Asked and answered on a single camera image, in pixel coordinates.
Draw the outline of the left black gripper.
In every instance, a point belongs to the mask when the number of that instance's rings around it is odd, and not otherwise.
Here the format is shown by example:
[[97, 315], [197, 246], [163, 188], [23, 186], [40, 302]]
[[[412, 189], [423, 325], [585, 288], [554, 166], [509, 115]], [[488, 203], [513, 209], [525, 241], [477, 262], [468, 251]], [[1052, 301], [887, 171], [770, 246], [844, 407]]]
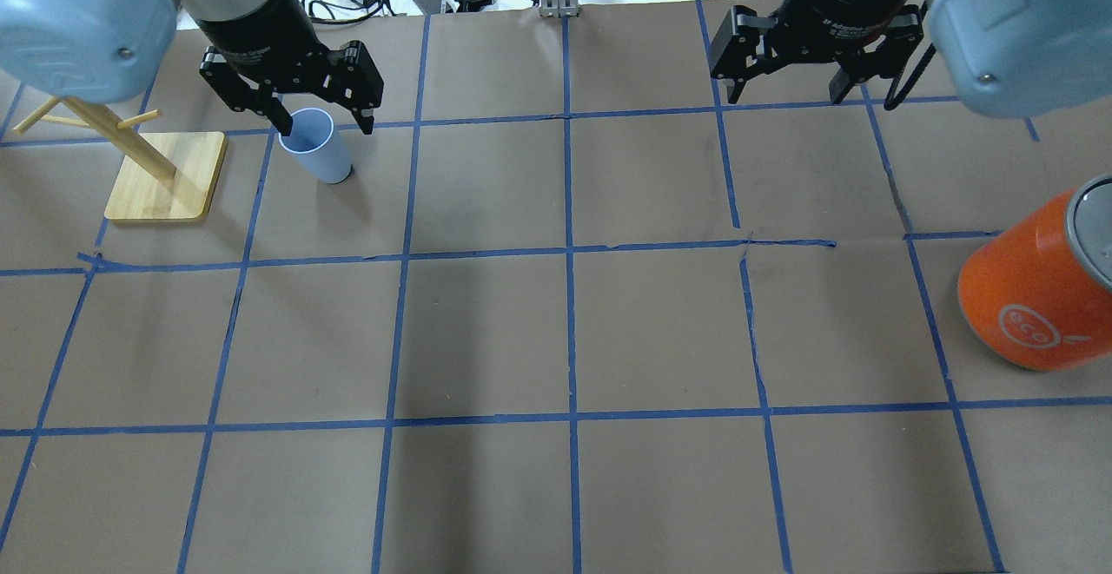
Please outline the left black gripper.
[[202, 21], [210, 47], [199, 75], [234, 111], [265, 116], [281, 137], [292, 130], [292, 115], [279, 95], [315, 95], [338, 103], [374, 133], [374, 111], [381, 106], [384, 79], [359, 40], [331, 50], [322, 44], [298, 0], [266, 0], [228, 21]]

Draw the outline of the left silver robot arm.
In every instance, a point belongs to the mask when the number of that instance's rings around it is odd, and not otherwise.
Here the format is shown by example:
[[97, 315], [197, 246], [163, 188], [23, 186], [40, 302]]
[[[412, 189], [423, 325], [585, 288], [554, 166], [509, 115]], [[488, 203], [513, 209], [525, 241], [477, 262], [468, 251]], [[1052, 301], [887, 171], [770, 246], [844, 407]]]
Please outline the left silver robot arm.
[[225, 106], [292, 133], [282, 95], [312, 95], [373, 133], [384, 79], [366, 44], [322, 44], [299, 0], [1, 0], [4, 73], [52, 96], [125, 102], [151, 85], [180, 12], [209, 47], [199, 75]]

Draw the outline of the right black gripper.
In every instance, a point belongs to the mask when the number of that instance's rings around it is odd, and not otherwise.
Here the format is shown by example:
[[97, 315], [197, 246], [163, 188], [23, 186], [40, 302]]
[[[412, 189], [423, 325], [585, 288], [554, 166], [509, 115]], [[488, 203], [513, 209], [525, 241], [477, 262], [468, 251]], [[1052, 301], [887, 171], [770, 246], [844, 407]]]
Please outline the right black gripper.
[[748, 81], [795, 65], [835, 65], [830, 103], [873, 78], [898, 79], [923, 40], [909, 0], [781, 0], [768, 14], [733, 4], [709, 43], [709, 76], [735, 106]]

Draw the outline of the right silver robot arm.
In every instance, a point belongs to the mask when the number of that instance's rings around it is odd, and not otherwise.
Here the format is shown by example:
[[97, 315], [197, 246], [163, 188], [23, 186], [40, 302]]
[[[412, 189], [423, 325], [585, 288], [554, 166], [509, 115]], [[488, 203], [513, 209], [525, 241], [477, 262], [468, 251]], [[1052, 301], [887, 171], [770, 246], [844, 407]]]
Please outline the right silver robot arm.
[[749, 80], [793, 65], [837, 65], [830, 102], [872, 78], [894, 109], [929, 40], [970, 111], [1021, 119], [1109, 96], [1109, 0], [781, 0], [768, 16], [734, 4], [712, 36], [708, 73], [736, 103]]

